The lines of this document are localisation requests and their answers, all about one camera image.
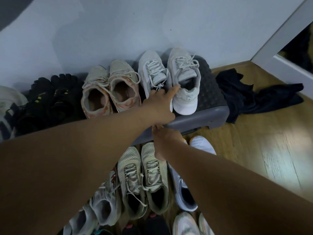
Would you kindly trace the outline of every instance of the shoe insole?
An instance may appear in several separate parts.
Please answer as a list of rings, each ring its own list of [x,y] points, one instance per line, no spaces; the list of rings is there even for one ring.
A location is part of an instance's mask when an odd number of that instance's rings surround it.
[[[100,203],[101,206],[101,214],[104,219],[107,219],[111,213],[111,205],[108,201],[102,200]]]
[[[115,85],[114,91],[119,102],[124,102],[129,98],[135,97],[135,91],[128,86],[124,81],[121,81]]]
[[[80,231],[86,222],[86,213],[85,211],[80,211],[77,218],[77,228]]]
[[[151,193],[151,197],[156,206],[158,206],[159,209],[161,209],[164,200],[164,189],[160,188],[156,192]]]
[[[195,81],[196,81],[196,78],[193,77],[193,78],[187,79],[185,81],[180,81],[179,84],[180,84],[181,88],[191,90],[192,88],[195,87]]]
[[[141,199],[140,195],[135,195],[135,196],[138,200]],[[135,196],[133,196],[132,194],[127,195],[129,207],[134,211],[134,213],[137,212],[139,204],[140,204],[140,202],[135,198]]]
[[[104,107],[102,101],[104,100],[104,95],[97,89],[92,89],[89,92],[89,110],[96,111]]]
[[[190,193],[190,190],[182,188],[182,197],[190,205],[194,205],[196,202]]]

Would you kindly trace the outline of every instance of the baseboard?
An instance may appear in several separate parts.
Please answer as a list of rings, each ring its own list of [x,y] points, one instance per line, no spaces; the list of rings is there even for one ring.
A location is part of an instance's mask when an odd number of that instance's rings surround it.
[[[312,73],[279,55],[275,55],[271,60],[260,67],[285,83],[302,83],[304,89],[301,93],[313,99]]]
[[[212,69],[212,73],[218,73],[218,72],[225,71],[225,70],[228,70],[228,69],[246,66],[246,65],[249,65],[249,64],[253,64],[253,63],[251,61],[244,61],[244,62],[240,62],[240,63],[234,63],[234,64],[226,65],[226,66],[223,66],[223,67],[213,68]]]

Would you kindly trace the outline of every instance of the white door frame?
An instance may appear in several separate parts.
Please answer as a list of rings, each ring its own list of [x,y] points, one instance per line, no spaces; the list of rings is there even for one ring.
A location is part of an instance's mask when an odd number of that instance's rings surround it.
[[[313,99],[313,74],[277,55],[311,22],[313,22],[313,0],[305,0],[251,61],[285,83],[303,83],[302,93]]]

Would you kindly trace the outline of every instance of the wooden floor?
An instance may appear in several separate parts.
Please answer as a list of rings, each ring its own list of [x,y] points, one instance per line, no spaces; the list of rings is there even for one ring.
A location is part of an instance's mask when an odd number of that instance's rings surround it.
[[[232,67],[215,69],[213,72]],[[235,68],[244,75],[243,83],[254,84],[254,90],[281,83],[251,62]],[[269,113],[240,115],[235,124],[226,123],[212,130],[203,127],[184,138],[189,141],[194,135],[202,135],[212,144],[218,156],[236,162],[313,202],[313,101],[307,97],[304,100],[302,104]],[[170,200],[170,207],[163,216],[172,229],[174,218],[181,210],[172,192]],[[199,211],[193,213],[196,220],[198,215]],[[126,220],[122,215],[115,233],[120,233]],[[142,227],[141,224],[143,219],[138,221],[139,227]]]

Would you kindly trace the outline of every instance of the hand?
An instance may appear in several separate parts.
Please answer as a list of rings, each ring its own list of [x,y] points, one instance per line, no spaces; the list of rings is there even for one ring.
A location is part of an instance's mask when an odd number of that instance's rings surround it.
[[[154,148],[155,148],[155,158],[166,161],[165,155],[165,147],[168,147],[168,144],[164,142],[173,142],[179,141],[184,142],[184,138],[181,133],[177,130],[171,128],[164,128],[162,125],[153,125],[152,126],[152,135],[154,140]]]
[[[152,90],[148,99],[142,103],[142,107],[147,110],[147,117],[151,119],[151,125],[168,124],[175,119],[175,115],[170,111],[170,103],[174,95],[179,90],[180,85],[171,88],[166,94],[165,90]]]

